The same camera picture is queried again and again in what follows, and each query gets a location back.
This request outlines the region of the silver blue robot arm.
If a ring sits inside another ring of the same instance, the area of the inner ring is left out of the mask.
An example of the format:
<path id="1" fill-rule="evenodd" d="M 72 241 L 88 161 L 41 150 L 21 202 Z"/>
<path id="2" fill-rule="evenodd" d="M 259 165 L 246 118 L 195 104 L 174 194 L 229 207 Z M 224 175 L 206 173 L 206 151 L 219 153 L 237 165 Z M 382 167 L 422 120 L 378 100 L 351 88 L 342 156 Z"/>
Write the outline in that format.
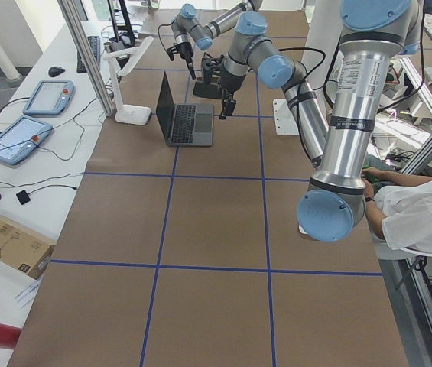
<path id="1" fill-rule="evenodd" d="M 239 16 L 245 11 L 259 11 L 262 1 L 241 1 L 235 7 L 202 26 L 197 19 L 197 10 L 192 4 L 184 4 L 171 24 L 174 45 L 166 49 L 171 61 L 179 54 L 185 60 L 187 69 L 193 80 L 196 74 L 193 66 L 192 42 L 202 51 L 208 50 L 213 39 L 234 28 Z"/>
<path id="2" fill-rule="evenodd" d="M 330 116 L 320 110 L 302 63 L 283 55 L 266 31 L 265 17 L 244 11 L 220 71 L 220 118 L 235 109 L 234 94 L 248 71 L 280 89 L 297 125 L 301 144 L 314 166 L 307 193 L 297 205 L 297 221 L 312 238 L 334 242 L 347 237 L 365 214 L 361 172 L 375 127 L 391 58 L 419 39 L 420 1 L 344 1 L 337 47 L 343 55 Z"/>

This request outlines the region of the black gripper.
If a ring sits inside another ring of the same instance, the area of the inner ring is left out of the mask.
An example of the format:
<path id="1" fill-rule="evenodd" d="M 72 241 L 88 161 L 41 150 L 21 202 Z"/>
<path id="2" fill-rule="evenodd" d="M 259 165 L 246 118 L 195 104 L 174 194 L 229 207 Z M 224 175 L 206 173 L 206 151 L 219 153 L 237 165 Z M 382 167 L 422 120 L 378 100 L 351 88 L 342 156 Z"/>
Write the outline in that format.
<path id="1" fill-rule="evenodd" d="M 233 98 L 235 92 L 241 89 L 246 74 L 235 75 L 230 73 L 225 67 L 220 69 L 219 90 L 221 92 L 222 108 L 219 114 L 220 119 L 232 116 L 236 107 L 236 100 Z"/>
<path id="2" fill-rule="evenodd" d="M 192 45 L 190 42 L 181 42 L 177 44 L 177 52 L 180 58 L 187 63 L 187 69 L 190 73 L 191 79 L 196 79 L 195 69 L 192 61 Z"/>

